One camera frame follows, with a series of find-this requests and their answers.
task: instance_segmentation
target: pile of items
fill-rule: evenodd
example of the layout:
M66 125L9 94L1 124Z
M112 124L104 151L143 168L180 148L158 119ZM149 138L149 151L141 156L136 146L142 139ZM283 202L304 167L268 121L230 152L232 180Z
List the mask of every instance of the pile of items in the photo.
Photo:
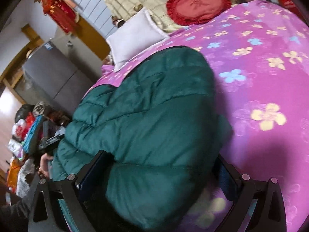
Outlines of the pile of items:
M69 118L55 111L44 102L24 104L16 113L12 139L8 148L13 157L7 177L7 187L12 193L23 197L29 190L40 157L46 152L40 149L49 138L63 135Z

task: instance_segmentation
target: screw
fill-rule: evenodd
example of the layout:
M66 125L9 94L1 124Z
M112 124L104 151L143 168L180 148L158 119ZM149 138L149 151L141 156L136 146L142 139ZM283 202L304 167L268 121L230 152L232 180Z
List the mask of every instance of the screw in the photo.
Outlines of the screw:
M245 181L248 181L250 180L250 176L246 173L244 173L242 176L241 176Z
M278 183L278 180L276 178L274 178L274 177L272 177L270 180L271 180L271 182L273 184L277 184Z
M46 179L40 179L40 185L43 185L43 184L45 184L45 182L46 182Z
M75 179L75 174L69 174L69 175L67 176L67 179L68 179L68 181L74 180L74 179Z

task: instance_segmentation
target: person's hand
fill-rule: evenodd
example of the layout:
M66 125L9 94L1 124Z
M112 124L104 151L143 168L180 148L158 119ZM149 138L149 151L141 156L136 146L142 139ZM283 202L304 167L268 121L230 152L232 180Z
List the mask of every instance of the person's hand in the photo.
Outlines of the person's hand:
M40 169L38 171L38 174L43 177L45 176L46 178L49 179L49 172L48 172L48 161L53 160L54 157L48 155L47 153L43 154L41 157L40 161Z

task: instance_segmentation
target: person's arm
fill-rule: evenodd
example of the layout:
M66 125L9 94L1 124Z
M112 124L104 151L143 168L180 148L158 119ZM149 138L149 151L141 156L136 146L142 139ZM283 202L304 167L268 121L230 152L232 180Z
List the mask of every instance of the person's arm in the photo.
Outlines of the person's arm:
M49 176L47 162L52 159L53 157L47 154L44 154L41 157L40 171L46 177ZM40 179L41 177L38 174L34 176L27 196L24 197L21 201L15 205L3 206L0 208L0 228L1 226L4 226L4 229L6 229L8 232L28 232L28 219L31 205L33 203L34 194Z

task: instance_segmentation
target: white pillow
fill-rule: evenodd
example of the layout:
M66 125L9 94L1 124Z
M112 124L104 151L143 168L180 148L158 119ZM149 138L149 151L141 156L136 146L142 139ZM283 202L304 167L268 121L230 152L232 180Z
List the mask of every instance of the white pillow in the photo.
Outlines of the white pillow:
M168 38L168 34L152 21L148 10L141 9L106 39L114 59L114 71L119 71L140 52Z

